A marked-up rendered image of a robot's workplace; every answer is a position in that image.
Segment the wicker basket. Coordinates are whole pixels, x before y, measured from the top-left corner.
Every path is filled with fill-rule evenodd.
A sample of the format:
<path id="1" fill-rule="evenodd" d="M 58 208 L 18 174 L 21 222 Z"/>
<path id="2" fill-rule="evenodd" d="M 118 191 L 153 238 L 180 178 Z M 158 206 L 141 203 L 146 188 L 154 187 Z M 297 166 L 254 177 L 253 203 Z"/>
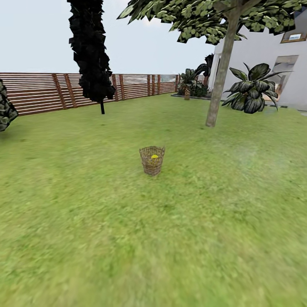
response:
<path id="1" fill-rule="evenodd" d="M 152 158 L 151 156 L 147 157 L 146 155 L 143 155 L 143 151 L 145 149 L 144 148 L 141 150 L 139 149 L 139 154 L 141 157 L 141 162 L 145 174 L 157 175 L 161 172 L 162 160 L 164 157 L 165 148 L 156 147 L 156 149 L 161 152 L 161 155 L 159 155 L 156 158 Z"/>

